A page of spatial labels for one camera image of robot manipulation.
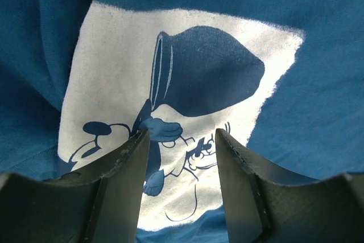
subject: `black plastic part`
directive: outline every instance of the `black plastic part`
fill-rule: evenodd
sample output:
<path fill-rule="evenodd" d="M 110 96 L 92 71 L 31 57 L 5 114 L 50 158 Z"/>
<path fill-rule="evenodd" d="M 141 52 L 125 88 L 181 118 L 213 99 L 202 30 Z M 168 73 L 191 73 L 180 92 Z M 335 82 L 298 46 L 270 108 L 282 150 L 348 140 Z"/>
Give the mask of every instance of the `black plastic part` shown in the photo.
<path fill-rule="evenodd" d="M 134 243 L 149 133 L 61 179 L 0 175 L 0 242 Z"/>
<path fill-rule="evenodd" d="M 364 242 L 364 174 L 308 178 L 222 129 L 216 152 L 230 243 Z"/>

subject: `cartoon print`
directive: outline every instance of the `cartoon print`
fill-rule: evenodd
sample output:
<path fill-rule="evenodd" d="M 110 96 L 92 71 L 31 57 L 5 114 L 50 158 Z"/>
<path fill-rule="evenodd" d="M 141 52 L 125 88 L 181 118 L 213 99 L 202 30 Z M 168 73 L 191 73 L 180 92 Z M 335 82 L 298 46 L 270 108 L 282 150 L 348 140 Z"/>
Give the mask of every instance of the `cartoon print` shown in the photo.
<path fill-rule="evenodd" d="M 93 138 L 73 153 L 68 164 L 72 168 L 78 159 L 101 150 L 99 138 L 110 135 L 117 127 L 127 130 L 129 138 L 138 130 L 148 128 L 150 156 L 144 193 L 158 196 L 164 187 L 165 178 L 177 178 L 182 172 L 189 172 L 198 181 L 196 170 L 206 170 L 217 164 L 215 152 L 211 149 L 214 144 L 213 134 L 210 138 L 203 137 L 195 141 L 191 136 L 183 136 L 183 128 L 177 121 L 165 122 L 154 117 L 153 112 L 165 104 L 191 118 L 215 113 L 251 97 L 258 89 L 263 75 L 263 62 L 231 35 L 217 28 L 197 26 L 174 36 L 161 32 L 156 40 L 150 96 L 132 128 L 124 123 L 87 122 L 83 131 Z M 230 132 L 228 122 L 225 127 Z M 183 141 L 185 148 L 176 147 L 178 139 Z M 189 150 L 189 143 L 197 143 L 197 146 Z M 164 153 L 186 149 L 183 161 L 167 174 L 161 166 L 161 146 L 168 148 L 163 150 Z M 196 211 L 197 200 L 195 184 L 192 214 Z"/>

